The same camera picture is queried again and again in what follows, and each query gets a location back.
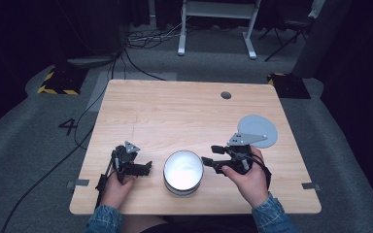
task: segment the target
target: wooden table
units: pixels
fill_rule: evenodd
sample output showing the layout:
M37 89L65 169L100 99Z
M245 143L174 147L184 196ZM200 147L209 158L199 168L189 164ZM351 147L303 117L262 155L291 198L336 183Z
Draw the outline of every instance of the wooden table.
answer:
M220 94L228 91L232 98ZM212 145L226 146L237 132L239 120L260 115L274 123L278 141L263 149L272 173L270 191L287 213L318 213L321 204L314 189L303 189L310 177L290 130L288 120L272 85L247 83L193 83L159 81L110 81L80 173L88 186L77 186L70 210L76 215L94 211L95 189L105 173L111 152L129 141L141 150L135 160L153 162L150 175L135 183L120 211L133 215L248 214L250 205L235 184L213 168L204 167L204 177L189 197L170 193L163 181L165 160L178 150L227 160L214 154Z

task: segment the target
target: light wood surface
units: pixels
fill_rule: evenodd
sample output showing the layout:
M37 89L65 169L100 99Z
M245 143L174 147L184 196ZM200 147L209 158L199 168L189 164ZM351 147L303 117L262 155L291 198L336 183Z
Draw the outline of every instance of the light wood surface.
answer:
M220 97L223 91L232 98ZM235 184L213 168L204 167L196 192L189 197L170 193L163 181L165 160L178 150L228 160L214 154L212 145L226 146L247 115L268 118L278 130L278 141L263 149L272 173L270 191L287 213L318 213L321 204L310 183L298 146L273 86L247 83L190 83L160 81L110 81L96 120L70 210L76 215L94 211L99 176L105 173L111 152L129 141L141 150L135 160L153 162L150 175L139 177L120 211L134 215L248 214L250 205Z

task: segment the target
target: round tin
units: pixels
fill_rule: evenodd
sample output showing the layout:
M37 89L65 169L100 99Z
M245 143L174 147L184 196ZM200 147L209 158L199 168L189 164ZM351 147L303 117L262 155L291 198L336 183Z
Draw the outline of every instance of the round tin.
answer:
M203 174L201 158L188 150L169 156L163 169L165 186L178 196L190 195L198 189Z

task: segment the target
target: denim jacket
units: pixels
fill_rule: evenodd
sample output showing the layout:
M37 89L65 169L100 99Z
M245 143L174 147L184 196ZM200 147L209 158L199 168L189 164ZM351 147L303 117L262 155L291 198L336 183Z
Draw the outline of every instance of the denim jacket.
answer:
M252 210L259 233L298 232L281 203L269 193L268 199ZM86 232L120 232L122 215L109 206L99 206L86 224Z

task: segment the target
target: white desk frame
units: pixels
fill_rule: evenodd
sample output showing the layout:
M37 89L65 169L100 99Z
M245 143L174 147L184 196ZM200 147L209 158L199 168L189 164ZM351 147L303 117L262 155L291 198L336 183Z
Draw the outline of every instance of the white desk frame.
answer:
M182 29L178 55L185 55L187 40L187 16L192 17L229 17L249 19L250 25L247 32L243 32L245 45L247 46L250 59L256 59L253 43L251 42L251 33L258 14L260 0L255 4L235 4L235 3L216 3L216 2L195 2L184 0Z

